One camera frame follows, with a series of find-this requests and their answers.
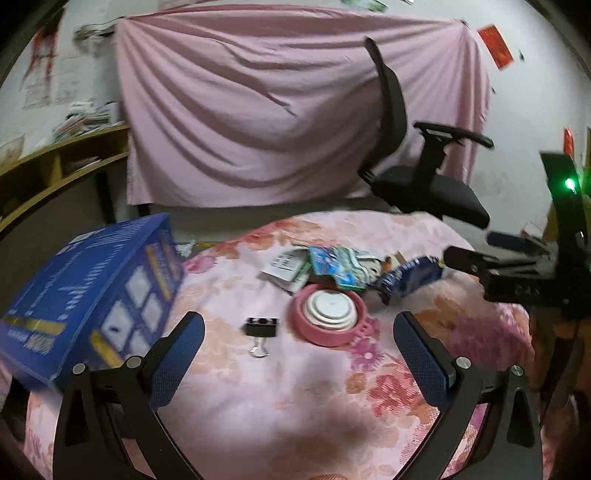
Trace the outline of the pink hanging bedsheet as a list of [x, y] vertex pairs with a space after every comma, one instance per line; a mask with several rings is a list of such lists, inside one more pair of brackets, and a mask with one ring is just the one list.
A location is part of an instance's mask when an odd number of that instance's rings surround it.
[[483, 131], [490, 78], [458, 20], [244, 4], [120, 20], [128, 201], [228, 208], [365, 193], [356, 171], [382, 113], [367, 39], [410, 121]]

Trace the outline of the stack of books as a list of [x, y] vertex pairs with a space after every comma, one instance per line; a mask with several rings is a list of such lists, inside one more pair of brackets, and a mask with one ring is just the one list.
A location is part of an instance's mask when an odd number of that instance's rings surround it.
[[94, 103], [73, 102], [65, 119], [52, 130], [53, 142], [84, 135], [96, 130], [117, 126], [121, 123], [118, 102], [108, 102], [95, 107]]

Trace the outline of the blue cardboard box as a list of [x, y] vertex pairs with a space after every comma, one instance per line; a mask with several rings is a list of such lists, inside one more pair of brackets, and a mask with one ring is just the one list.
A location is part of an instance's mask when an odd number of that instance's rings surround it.
[[71, 368], [116, 368], [162, 335], [183, 277], [169, 217], [72, 239], [1, 317], [1, 361], [29, 391], [65, 387]]

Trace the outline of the blue snack wrapper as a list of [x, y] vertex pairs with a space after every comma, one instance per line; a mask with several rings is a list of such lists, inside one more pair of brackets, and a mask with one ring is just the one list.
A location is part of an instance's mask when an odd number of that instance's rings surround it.
[[407, 261], [381, 275], [369, 285], [385, 305], [391, 300], [405, 298], [418, 289], [442, 279], [444, 262], [435, 256], [422, 256]]

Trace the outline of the red hanging bag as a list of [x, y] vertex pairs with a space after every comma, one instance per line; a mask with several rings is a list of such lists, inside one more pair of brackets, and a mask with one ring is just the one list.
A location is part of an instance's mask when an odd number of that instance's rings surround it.
[[574, 136], [569, 128], [563, 130], [563, 153], [571, 159], [575, 158]]

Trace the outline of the floral pink tablecloth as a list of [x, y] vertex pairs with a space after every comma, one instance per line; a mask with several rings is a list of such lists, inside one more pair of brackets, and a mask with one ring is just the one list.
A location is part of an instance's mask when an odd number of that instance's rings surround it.
[[[168, 322], [197, 311], [204, 344], [159, 416], [205, 478], [394, 477], [437, 416], [394, 344], [392, 325], [402, 310], [479, 366], [532, 364], [525, 310], [487, 302], [478, 281], [462, 273], [389, 305], [368, 294], [368, 330], [349, 344], [305, 341], [290, 324], [290, 295], [262, 275], [297, 244], [413, 259], [465, 240], [427, 214], [320, 212], [277, 220], [189, 260]], [[249, 354], [253, 339], [243, 325], [250, 317], [279, 321], [266, 358]]]

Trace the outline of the red diamond wall poster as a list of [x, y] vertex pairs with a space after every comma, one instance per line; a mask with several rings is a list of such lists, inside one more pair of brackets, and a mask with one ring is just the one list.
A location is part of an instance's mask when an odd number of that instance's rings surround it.
[[499, 70], [507, 68], [514, 62], [508, 45], [495, 25], [491, 24], [480, 28], [478, 34]]

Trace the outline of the pink round lid container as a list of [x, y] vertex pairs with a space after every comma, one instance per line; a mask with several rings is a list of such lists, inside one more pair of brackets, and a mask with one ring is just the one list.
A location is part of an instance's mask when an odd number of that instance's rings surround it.
[[291, 301], [290, 324], [311, 344], [335, 348], [366, 333], [368, 311], [353, 291], [311, 284]]

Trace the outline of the red tassel wall ornament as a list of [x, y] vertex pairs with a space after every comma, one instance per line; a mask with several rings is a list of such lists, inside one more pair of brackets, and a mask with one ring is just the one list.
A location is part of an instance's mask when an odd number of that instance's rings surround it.
[[31, 57], [21, 84], [24, 84], [28, 77], [42, 65], [45, 66], [43, 74], [45, 84], [51, 83], [54, 60], [57, 56], [57, 37], [63, 14], [64, 9], [58, 10], [33, 36]]

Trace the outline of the black binder clip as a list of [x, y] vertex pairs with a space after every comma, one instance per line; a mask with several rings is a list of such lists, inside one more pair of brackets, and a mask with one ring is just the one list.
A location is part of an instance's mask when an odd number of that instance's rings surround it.
[[277, 325], [279, 321], [271, 317], [250, 317], [243, 325], [243, 332], [247, 337], [253, 339], [253, 345], [249, 349], [249, 354], [253, 358], [266, 358], [270, 355], [266, 348], [266, 342], [270, 338], [276, 337]]

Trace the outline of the teal colourful snack packet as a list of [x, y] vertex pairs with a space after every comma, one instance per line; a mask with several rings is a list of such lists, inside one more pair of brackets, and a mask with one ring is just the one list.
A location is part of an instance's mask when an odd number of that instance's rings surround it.
[[342, 290], [363, 291], [383, 274], [376, 255], [344, 246], [308, 246], [311, 268], [318, 277], [331, 277]]

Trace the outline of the white green medicine packet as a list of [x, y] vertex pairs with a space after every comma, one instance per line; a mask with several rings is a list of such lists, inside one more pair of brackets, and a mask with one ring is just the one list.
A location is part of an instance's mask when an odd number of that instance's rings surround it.
[[307, 247], [283, 251], [262, 270], [263, 278], [290, 295], [297, 294], [311, 276], [311, 260]]

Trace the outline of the wooden shelf unit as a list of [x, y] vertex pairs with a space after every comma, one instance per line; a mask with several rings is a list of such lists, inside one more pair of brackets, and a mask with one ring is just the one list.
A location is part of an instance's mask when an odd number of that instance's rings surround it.
[[88, 178], [103, 220], [115, 222], [107, 169], [128, 157], [128, 125], [99, 129], [42, 148], [1, 168], [1, 236], [51, 200]]

